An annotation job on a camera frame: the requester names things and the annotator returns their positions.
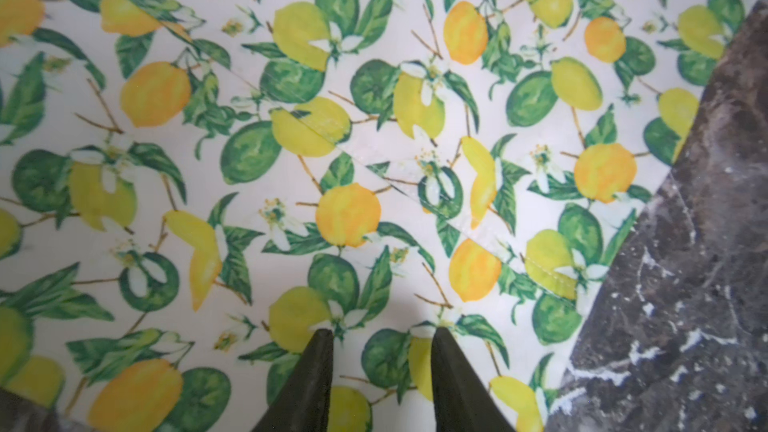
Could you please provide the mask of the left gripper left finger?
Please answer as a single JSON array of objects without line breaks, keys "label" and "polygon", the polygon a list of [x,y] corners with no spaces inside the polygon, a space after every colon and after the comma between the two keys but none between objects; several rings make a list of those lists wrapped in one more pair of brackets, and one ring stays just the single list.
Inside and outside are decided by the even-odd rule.
[{"label": "left gripper left finger", "polygon": [[334,337],[317,330],[273,403],[253,432],[317,431],[328,428]]}]

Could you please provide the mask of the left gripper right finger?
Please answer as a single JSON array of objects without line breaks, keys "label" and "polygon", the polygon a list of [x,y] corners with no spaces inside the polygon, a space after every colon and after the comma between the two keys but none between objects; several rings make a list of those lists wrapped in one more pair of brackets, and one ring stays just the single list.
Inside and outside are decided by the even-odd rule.
[{"label": "left gripper right finger", "polygon": [[448,328],[439,327],[430,352],[437,432],[513,432]]}]

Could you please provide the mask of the lemon print skirt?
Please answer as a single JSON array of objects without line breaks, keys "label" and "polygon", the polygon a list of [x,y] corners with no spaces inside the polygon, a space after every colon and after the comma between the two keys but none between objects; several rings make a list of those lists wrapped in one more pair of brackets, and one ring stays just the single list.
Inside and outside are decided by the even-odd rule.
[{"label": "lemon print skirt", "polygon": [[757,1],[1,0],[2,403],[428,431],[444,327],[543,430]]}]

